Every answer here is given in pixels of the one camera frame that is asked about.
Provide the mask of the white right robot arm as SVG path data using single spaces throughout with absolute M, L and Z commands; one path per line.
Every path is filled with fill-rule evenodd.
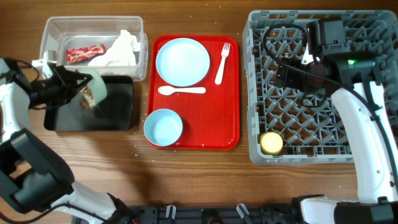
M 358 200 L 299 197 L 303 223 L 396 223 L 397 146 L 387 118 L 382 74 L 370 51 L 352 51 L 340 19 L 302 28 L 301 60 L 278 58 L 274 84 L 331 98 L 353 155 Z

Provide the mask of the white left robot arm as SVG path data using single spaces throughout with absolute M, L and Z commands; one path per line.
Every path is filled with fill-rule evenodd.
M 99 104 L 107 96 L 102 77 L 55 62 L 1 59 L 1 198 L 39 218 L 59 211 L 88 223 L 135 223 L 125 203 L 76 181 L 68 164 L 30 130 L 29 110 L 58 109 L 77 95 L 88 108 Z

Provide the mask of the white paper napkin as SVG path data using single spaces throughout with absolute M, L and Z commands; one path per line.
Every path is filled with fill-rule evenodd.
M 118 67 L 135 66 L 135 52 L 139 52 L 141 43 L 137 41 L 135 35 L 127 30 L 121 30 L 119 37 L 113 42 L 112 46 L 105 54 L 95 57 L 88 63 L 90 67 Z

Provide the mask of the rice and food leftovers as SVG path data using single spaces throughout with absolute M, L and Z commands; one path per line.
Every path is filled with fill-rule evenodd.
M 80 105 L 83 109 L 88 110 L 95 106 L 95 99 L 89 86 L 85 86 L 80 91 L 80 95 L 81 95 Z

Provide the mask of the yellow plastic cup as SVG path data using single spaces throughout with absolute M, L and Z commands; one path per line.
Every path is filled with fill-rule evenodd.
M 263 133 L 259 139 L 264 154 L 278 154 L 284 145 L 282 137 L 275 132 Z

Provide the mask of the green bowl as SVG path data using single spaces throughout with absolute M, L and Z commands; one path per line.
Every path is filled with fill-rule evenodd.
M 93 68 L 85 68 L 83 70 L 80 70 L 80 73 L 86 73 L 93 76 L 93 79 L 87 84 L 87 86 L 89 86 L 94 96 L 95 106 L 98 105 L 107 97 L 108 92 L 105 82 L 103 81 L 101 75 Z

